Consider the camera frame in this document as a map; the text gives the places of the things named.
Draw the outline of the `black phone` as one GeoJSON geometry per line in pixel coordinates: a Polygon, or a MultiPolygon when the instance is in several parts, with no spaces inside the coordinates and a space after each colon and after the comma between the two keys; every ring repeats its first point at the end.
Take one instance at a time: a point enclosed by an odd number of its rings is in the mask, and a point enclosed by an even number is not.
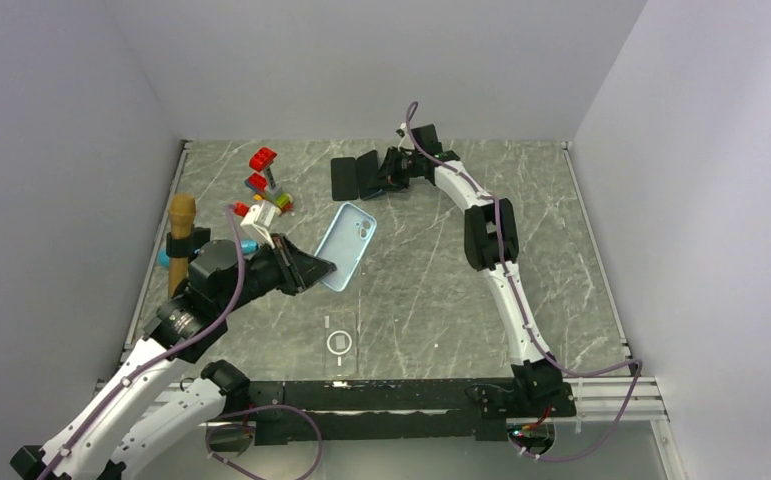
{"type": "Polygon", "coordinates": [[[333,158],[330,161],[330,178],[333,201],[352,201],[359,198],[356,158],[333,158]]]}

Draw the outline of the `light blue phone case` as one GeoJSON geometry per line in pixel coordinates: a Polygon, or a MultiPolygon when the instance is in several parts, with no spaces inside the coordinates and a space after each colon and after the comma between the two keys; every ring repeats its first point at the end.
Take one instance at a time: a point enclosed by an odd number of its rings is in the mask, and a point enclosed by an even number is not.
{"type": "Polygon", "coordinates": [[[338,208],[314,255],[335,270],[321,280],[334,292],[344,291],[376,232],[376,219],[351,202],[338,208]]]}

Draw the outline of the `clear magsafe phone case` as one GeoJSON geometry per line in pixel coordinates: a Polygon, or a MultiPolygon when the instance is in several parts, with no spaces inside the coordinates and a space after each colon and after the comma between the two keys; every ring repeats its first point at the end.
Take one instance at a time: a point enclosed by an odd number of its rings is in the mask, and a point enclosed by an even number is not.
{"type": "Polygon", "coordinates": [[[324,316],[322,346],[323,374],[329,380],[354,378],[359,370],[359,325],[352,311],[324,316]]]}

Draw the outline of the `phone with blue case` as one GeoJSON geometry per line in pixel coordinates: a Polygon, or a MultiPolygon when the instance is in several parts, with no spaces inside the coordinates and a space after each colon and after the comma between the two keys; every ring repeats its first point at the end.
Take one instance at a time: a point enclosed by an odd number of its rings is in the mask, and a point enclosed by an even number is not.
{"type": "Polygon", "coordinates": [[[377,180],[379,168],[377,150],[368,151],[356,159],[356,179],[360,200],[370,200],[383,194],[377,180]]]}

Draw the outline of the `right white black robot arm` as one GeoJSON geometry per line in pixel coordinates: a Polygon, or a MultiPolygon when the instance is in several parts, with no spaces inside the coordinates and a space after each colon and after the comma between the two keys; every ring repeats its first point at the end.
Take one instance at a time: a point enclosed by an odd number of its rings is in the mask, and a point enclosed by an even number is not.
{"type": "Polygon", "coordinates": [[[523,414],[574,410],[570,385],[544,340],[526,298],[519,273],[520,253],[511,202],[482,187],[458,154],[445,150],[432,124],[401,126],[410,148],[392,146],[357,159],[360,197],[400,192],[413,179],[424,179],[449,197],[463,213],[463,249],[469,266],[481,274],[502,321],[513,375],[506,400],[523,414]]]}

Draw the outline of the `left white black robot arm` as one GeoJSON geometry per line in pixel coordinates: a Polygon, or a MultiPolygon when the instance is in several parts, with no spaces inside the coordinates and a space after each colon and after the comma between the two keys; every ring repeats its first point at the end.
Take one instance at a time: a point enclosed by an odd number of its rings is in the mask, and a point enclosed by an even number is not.
{"type": "Polygon", "coordinates": [[[336,269],[283,234],[272,235],[250,258],[237,240],[204,244],[103,390],[43,445],[20,447],[10,467],[23,479],[98,478],[157,396],[227,332],[231,312],[274,290],[295,296],[336,269]]]}

